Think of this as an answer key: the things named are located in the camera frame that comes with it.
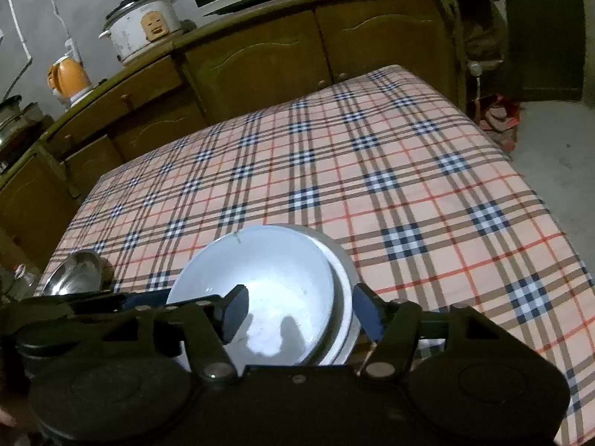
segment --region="metal pin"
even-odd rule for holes
[[[236,369],[226,362],[213,362],[205,367],[207,377],[215,380],[227,379],[236,373]]]
[[[373,379],[387,379],[395,374],[395,368],[388,362],[372,362],[366,366],[366,374]]]
[[[303,374],[296,374],[292,376],[292,382],[294,384],[303,384],[306,382],[306,376]]]

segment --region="drawer knob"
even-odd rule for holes
[[[122,94],[120,99],[122,99],[122,102],[124,102],[127,106],[132,107],[132,102],[130,101],[130,96],[128,94]]]

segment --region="white cable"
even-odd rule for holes
[[[64,27],[64,31],[66,32],[66,37],[72,38],[72,35],[70,35],[70,32],[68,30],[68,27],[66,26],[66,23],[64,22],[64,19],[58,13],[58,6],[56,5],[56,2],[54,0],[50,0],[50,2],[52,3],[52,7],[54,9],[54,15],[56,15],[58,17],[58,19],[62,23],[62,26]]]
[[[14,13],[13,0],[8,0],[8,6],[10,6],[10,12],[13,15],[14,27],[17,29],[17,34],[19,34],[19,40],[23,44],[23,50],[25,51],[27,60],[30,60],[31,54],[29,53],[29,49],[27,48],[27,44],[25,43],[25,39],[23,38],[23,33],[21,32],[21,27],[19,26],[19,22],[17,21],[17,15],[16,15],[16,13]]]
[[[29,68],[29,66],[31,65],[31,63],[33,62],[33,59],[31,58],[31,54],[29,53],[29,49],[27,48],[27,44],[25,43],[25,39],[23,38],[23,34],[21,33],[21,27],[19,26],[19,22],[17,20],[17,15],[16,15],[16,13],[14,13],[13,0],[8,0],[8,6],[10,6],[10,12],[13,15],[14,27],[17,29],[17,34],[19,35],[19,40],[21,41],[21,43],[23,45],[23,50],[25,51],[25,55],[27,56],[27,63],[23,66],[21,71],[17,74],[16,78],[13,80],[13,83],[10,84],[10,87],[8,87],[8,90],[2,97],[2,100],[6,99],[8,97],[10,92],[13,90],[14,86],[17,85],[17,82],[25,73],[25,70],[27,70]]]

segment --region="pot lid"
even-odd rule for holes
[[[23,98],[19,95],[8,97],[7,99],[3,100],[0,103],[0,109],[2,109],[3,107],[8,107],[8,106],[17,106],[21,103],[22,99]]]
[[[105,17],[107,20],[103,26],[104,30],[107,30],[112,23],[118,18],[128,13],[130,10],[138,8],[151,0],[122,0],[120,4],[113,10],[111,10]]]

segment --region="rice cooker lid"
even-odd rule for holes
[[[129,11],[134,10],[135,8],[138,8],[139,6],[142,6],[145,3],[148,3],[149,1],[153,1],[153,0],[122,0],[120,2],[120,4],[115,9],[111,10],[106,15],[106,17],[105,17],[106,22],[105,22],[105,25],[103,26],[103,29],[107,30],[112,25],[112,23],[114,23],[117,19],[124,16]]]

